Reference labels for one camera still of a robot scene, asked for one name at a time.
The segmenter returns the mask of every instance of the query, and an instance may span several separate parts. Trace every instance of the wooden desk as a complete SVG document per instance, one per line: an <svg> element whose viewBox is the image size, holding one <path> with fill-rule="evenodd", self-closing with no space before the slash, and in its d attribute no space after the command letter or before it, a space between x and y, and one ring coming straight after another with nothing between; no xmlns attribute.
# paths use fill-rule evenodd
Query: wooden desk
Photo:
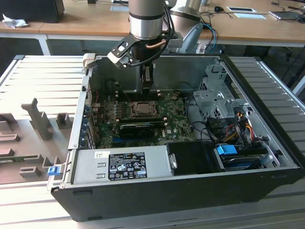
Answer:
<svg viewBox="0 0 305 229"><path fill-rule="evenodd" d="M43 22L31 22L28 26L17 27L15 29L7 27L4 23L0 23L0 32L13 32L13 33L39 33L39 29Z"/></svg>
<svg viewBox="0 0 305 229"><path fill-rule="evenodd" d="M226 13L214 13L215 5L209 4L207 7L201 7L201 11L211 11L211 23L213 28L219 34L219 43L241 42L274 42L274 43L299 43L302 47L305 43L305 25L296 21L277 21L277 19L268 14L269 11L281 11L278 6L271 5L270 0L213 0L220 4L225 12L230 12L232 18ZM301 7L302 4L292 1L281 1L286 6ZM266 14L266 20L263 19L245 19L238 18L226 7L244 7L253 8L257 13ZM209 22L207 16L203 16L206 22ZM201 39L210 38L206 32L203 32Z"/></svg>
<svg viewBox="0 0 305 229"><path fill-rule="evenodd" d="M50 55L48 39L67 40L108 40L119 41L129 34L128 12L110 11L111 3L63 0L65 13L56 24L30 22L29 27L10 29L0 25L0 37L35 38L38 39L45 55ZM271 5L271 0L213 0L226 6L254 8L258 13L281 11L280 7ZM292 1L281 1L284 6L300 7L302 4ZM201 7L201 10L214 13L214 5ZM267 19L241 19L230 14L214 13L211 18L213 28L218 32L218 44L262 45L303 47L305 44L305 25L296 21L276 21L271 15ZM200 44L211 39L211 32L204 30Z"/></svg>

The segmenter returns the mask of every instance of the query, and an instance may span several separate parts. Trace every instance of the blue tab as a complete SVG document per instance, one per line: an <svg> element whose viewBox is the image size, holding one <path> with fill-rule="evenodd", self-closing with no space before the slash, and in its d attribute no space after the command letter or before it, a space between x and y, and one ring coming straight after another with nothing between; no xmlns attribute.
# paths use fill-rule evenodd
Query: blue tab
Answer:
<svg viewBox="0 0 305 229"><path fill-rule="evenodd" d="M48 169L49 176L59 176L61 174L61 167L60 166L51 166Z"/></svg>
<svg viewBox="0 0 305 229"><path fill-rule="evenodd" d="M236 151L234 145L221 145L221 146L217 147L217 151L218 151L219 155L237 154L237 151Z"/></svg>

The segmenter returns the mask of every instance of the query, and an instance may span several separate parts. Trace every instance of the table leg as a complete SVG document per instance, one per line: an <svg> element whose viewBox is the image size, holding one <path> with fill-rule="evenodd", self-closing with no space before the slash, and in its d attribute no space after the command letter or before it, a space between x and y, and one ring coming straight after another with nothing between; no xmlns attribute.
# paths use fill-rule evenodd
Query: table leg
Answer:
<svg viewBox="0 0 305 229"><path fill-rule="evenodd" d="M85 41L84 41L84 40L80 40L80 42L81 42L81 50L82 50L83 52L87 51L86 45L85 45Z"/></svg>
<svg viewBox="0 0 305 229"><path fill-rule="evenodd" d="M40 44L43 55L50 56L51 52L50 52L50 49L49 49L49 46L48 46L47 36L45 34L40 34L36 37L36 39L39 41L39 44Z"/></svg>
<svg viewBox="0 0 305 229"><path fill-rule="evenodd" d="M294 90L292 92L296 96L298 96L303 91L304 88L305 88L305 75L303 76L301 81L297 84L297 86L294 88Z"/></svg>

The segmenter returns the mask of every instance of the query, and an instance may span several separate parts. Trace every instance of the blue cable bundle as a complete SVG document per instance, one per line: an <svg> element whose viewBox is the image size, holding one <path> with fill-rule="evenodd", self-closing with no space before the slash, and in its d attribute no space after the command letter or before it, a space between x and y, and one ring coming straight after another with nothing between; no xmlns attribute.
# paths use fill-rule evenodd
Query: blue cable bundle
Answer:
<svg viewBox="0 0 305 229"><path fill-rule="evenodd" d="M215 48L215 46L216 46L216 34L215 34L215 30L214 30L211 26L209 26L208 24L205 24L205 23L204 23L204 25L205 25L206 27L208 27L208 28L211 30L211 32L212 32L212 34L213 34L213 37L214 37L214 45L213 45L213 48L212 48L211 51L210 51L210 54L212 54L212 52L213 52L213 50L214 50L214 48Z"/></svg>

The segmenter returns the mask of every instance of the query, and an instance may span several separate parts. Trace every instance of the green circuit board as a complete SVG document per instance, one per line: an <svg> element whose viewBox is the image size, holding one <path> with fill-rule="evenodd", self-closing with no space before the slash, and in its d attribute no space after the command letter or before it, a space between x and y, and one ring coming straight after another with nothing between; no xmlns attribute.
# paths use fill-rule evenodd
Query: green circuit board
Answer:
<svg viewBox="0 0 305 229"><path fill-rule="evenodd" d="M119 124L114 116L116 102L114 97L103 101L104 121L98 124L100 148L160 146L173 141L193 141L194 134L185 116L185 104L176 93L163 93L158 101L154 101L158 115L167 117L167 126L155 128L154 136L147 139L121 140L118 132Z"/></svg>

